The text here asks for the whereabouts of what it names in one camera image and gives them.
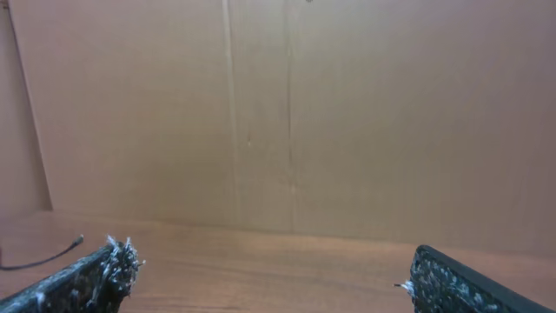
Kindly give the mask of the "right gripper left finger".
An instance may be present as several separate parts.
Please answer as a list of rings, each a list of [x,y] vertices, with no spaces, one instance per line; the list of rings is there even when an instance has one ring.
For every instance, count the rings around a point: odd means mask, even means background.
[[[140,268],[130,240],[99,250],[1,300],[1,313],[117,313]]]

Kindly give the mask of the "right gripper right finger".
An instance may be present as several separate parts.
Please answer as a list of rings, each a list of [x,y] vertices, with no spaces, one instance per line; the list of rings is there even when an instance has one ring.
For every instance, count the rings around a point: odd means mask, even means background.
[[[396,286],[415,313],[552,313],[429,245],[417,247],[410,277]]]

